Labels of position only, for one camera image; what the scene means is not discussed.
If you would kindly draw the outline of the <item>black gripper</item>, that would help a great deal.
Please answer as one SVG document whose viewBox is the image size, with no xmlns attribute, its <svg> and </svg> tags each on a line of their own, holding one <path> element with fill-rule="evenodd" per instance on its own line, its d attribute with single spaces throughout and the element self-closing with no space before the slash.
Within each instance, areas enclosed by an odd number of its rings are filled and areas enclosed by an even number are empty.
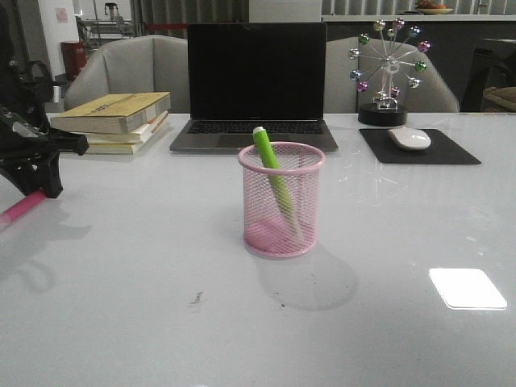
<svg viewBox="0 0 516 387">
<path fill-rule="evenodd" d="M 1 175 L 24 195 L 41 190 L 57 198 L 63 191 L 60 154 L 82 156 L 88 148 L 84 135 L 53 128 L 43 106 L 31 106 L 23 115 L 1 105 Z"/>
</svg>

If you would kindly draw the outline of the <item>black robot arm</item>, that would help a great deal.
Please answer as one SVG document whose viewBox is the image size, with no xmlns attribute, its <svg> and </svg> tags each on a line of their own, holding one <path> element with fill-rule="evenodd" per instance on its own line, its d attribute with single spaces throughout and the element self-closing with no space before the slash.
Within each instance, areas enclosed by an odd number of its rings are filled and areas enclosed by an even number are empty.
<svg viewBox="0 0 516 387">
<path fill-rule="evenodd" d="M 85 154 L 84 135 L 51 126 L 44 103 L 52 96 L 48 68 L 36 60 L 42 76 L 23 72 L 15 61 L 8 14 L 1 8 L 1 175 L 28 195 L 41 190 L 57 198 L 63 190 L 59 157 L 62 152 Z"/>
</svg>

